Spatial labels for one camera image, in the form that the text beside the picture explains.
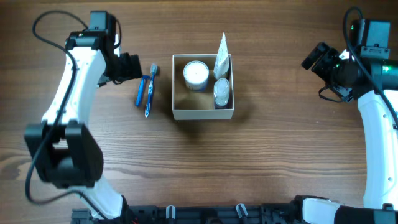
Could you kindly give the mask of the blue disposable razor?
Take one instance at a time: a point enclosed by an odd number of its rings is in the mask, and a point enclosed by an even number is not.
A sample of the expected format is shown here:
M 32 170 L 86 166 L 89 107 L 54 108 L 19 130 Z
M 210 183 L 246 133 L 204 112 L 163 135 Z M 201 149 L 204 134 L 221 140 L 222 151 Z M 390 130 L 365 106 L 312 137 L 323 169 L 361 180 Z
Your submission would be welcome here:
M 138 89 L 138 92 L 137 92 L 137 98 L 136 98 L 136 102 L 135 102 L 135 106 L 136 107 L 139 107 L 141 105 L 141 103 L 142 103 L 142 98 L 143 98 L 143 95 L 144 95 L 144 88 L 145 88 L 145 85 L 146 85 L 146 81 L 149 80 L 149 79 L 150 79 L 149 75 L 143 75 L 141 77 L 141 81 L 140 81 L 140 84 L 139 84 L 139 89 Z

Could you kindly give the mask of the blue white toothbrush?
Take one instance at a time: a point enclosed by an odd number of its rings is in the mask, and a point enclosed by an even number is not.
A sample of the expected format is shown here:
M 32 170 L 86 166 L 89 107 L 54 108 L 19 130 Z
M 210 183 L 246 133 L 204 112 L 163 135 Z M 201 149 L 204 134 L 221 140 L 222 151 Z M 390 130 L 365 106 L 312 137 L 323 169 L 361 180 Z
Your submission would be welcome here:
M 145 117 L 146 118 L 149 117 L 150 111 L 152 108 L 152 99 L 153 99 L 153 95 L 154 95 L 154 81 L 155 81 L 155 76 L 157 75 L 157 70 L 158 70 L 158 66 L 153 63 L 150 67 L 151 78 L 150 78 L 150 84 L 148 87 L 148 96 L 147 96 L 147 103 L 146 103 L 146 108 L 145 108 Z

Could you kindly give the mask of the white cotton swab container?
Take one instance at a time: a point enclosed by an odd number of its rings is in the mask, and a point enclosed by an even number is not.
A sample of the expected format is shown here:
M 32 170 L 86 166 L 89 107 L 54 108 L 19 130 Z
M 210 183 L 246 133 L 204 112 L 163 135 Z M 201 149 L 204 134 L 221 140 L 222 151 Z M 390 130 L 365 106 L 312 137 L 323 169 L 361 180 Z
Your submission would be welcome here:
M 183 69 L 186 87 L 191 91 L 204 91 L 207 87 L 209 73 L 204 62 L 198 60 L 188 62 Z

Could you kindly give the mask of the white floral cream tube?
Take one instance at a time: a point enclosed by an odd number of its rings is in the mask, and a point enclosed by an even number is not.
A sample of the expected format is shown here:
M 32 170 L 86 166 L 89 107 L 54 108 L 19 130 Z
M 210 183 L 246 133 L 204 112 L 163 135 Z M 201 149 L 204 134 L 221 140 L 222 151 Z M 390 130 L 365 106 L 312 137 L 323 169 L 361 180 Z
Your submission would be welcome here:
M 215 66 L 213 69 L 214 77 L 219 80 L 220 78 L 227 78 L 229 71 L 229 53 L 225 33 L 221 38 L 220 46 L 216 56 Z

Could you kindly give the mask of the dark blue sanitizer bottle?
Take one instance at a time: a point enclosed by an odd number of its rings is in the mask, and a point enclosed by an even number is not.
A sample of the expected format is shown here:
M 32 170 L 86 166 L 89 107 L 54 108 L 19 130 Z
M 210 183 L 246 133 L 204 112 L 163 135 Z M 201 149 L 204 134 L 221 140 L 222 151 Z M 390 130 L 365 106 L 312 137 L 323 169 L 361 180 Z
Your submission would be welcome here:
M 226 108 L 229 102 L 229 81 L 226 78 L 220 78 L 214 84 L 213 102 L 215 109 Z

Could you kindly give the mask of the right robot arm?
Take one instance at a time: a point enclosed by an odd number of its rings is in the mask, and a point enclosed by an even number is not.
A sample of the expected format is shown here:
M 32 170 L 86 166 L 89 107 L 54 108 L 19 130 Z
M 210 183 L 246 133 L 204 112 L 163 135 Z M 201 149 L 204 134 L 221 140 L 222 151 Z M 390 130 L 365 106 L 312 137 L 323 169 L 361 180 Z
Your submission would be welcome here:
M 366 145 L 363 207 L 303 197 L 298 219 L 306 223 L 397 223 L 397 68 L 384 58 L 364 58 L 366 75 L 349 53 L 320 42 L 302 62 L 343 101 L 355 99 Z

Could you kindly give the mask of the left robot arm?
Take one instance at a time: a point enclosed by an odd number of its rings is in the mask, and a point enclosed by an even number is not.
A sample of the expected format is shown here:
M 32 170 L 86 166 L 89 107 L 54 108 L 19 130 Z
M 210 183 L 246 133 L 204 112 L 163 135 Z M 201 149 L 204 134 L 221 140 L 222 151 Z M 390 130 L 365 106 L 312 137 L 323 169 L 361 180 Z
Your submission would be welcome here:
M 24 139 L 32 156 L 25 196 L 36 205 L 76 195 L 98 223 L 137 223 L 122 194 L 103 175 L 103 152 L 88 129 L 100 80 L 121 83 L 141 76 L 135 55 L 121 54 L 110 29 L 72 32 L 62 50 L 65 69 L 52 104 Z

